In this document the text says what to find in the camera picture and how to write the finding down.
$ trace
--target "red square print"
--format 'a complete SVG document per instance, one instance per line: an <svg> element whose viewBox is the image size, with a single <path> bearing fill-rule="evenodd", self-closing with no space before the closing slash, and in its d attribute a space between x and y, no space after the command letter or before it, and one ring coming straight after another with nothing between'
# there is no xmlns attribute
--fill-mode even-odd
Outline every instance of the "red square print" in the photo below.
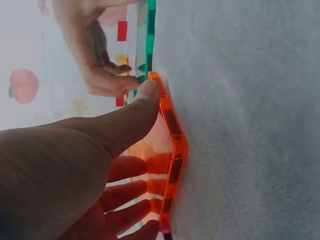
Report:
<svg viewBox="0 0 320 240"><path fill-rule="evenodd" d="M125 100L124 100L124 97L121 96L121 97L117 97L115 99L115 106L116 107L123 107L125 105Z"/></svg>
<svg viewBox="0 0 320 240"><path fill-rule="evenodd" d="M118 41L125 42L127 40L127 29L128 22L127 21L119 21L118 22Z"/></svg>

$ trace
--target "pink apple print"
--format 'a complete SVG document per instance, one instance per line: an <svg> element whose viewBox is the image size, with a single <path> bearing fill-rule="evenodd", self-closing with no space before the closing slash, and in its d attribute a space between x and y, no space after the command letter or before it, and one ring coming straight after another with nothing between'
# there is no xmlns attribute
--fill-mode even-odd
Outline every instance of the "pink apple print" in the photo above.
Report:
<svg viewBox="0 0 320 240"><path fill-rule="evenodd" d="M20 68L10 75L9 97L20 104L31 103L38 92L38 77L30 70Z"/></svg>
<svg viewBox="0 0 320 240"><path fill-rule="evenodd" d="M36 0L36 1L38 4L38 8L40 10L40 13L45 17L49 16L50 10L46 5L46 0Z"/></svg>
<svg viewBox="0 0 320 240"><path fill-rule="evenodd" d="M117 26L118 22L126 21L127 5L108 7L99 17L99 21L106 27Z"/></svg>

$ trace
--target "fingernail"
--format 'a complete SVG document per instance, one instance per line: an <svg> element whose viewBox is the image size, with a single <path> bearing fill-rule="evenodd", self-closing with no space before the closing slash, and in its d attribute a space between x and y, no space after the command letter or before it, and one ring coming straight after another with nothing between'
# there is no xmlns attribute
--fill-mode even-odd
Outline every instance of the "fingernail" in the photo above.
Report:
<svg viewBox="0 0 320 240"><path fill-rule="evenodd" d="M138 92L135 95L135 100L137 99L146 99L151 100L157 92L158 86L157 83L153 80L144 81L141 86L138 88Z"/></svg>

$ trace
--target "child's hand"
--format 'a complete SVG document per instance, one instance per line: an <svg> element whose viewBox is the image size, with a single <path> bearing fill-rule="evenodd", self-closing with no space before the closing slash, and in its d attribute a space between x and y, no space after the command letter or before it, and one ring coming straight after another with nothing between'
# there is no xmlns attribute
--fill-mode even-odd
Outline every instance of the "child's hand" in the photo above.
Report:
<svg viewBox="0 0 320 240"><path fill-rule="evenodd" d="M106 38L97 18L108 7L137 0L52 0L54 15L90 94L120 97L139 86L131 70L109 61Z"/></svg>

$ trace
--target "hand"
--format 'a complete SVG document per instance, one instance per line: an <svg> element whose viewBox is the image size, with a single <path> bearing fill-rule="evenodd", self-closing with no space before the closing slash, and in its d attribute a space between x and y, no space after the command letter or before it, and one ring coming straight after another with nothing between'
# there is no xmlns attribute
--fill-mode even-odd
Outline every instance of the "hand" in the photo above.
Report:
<svg viewBox="0 0 320 240"><path fill-rule="evenodd" d="M119 157L111 166L109 182L145 174L147 164L134 157ZM150 201L143 200L128 208L113 211L147 191L145 181L135 181L104 189L100 200L91 207L59 240L117 240L120 235L141 221L150 211ZM149 221L137 232L121 240L155 240L159 231L157 221Z"/></svg>
<svg viewBox="0 0 320 240"><path fill-rule="evenodd" d="M106 51L106 37L97 18L108 7L138 0L53 0L54 15L90 94L120 97L139 86L128 65L116 66Z"/></svg>
<svg viewBox="0 0 320 240"><path fill-rule="evenodd" d="M5 222L0 224L0 236L2 231L10 231L6 234L12 239L43 240L74 233L86 239L90 231L94 237L89 239L113 240L142 218L150 209L146 201L105 217L103 212L142 194L146 190L143 182L105 186L108 181L146 171L141 159L118 156L151 130L159 99L157 84L147 80L135 101L117 111L1 132L0 216ZM121 217L127 223L119 221L115 226ZM157 224L149 222L136 235L124 239L139 236L152 240L157 232Z"/></svg>

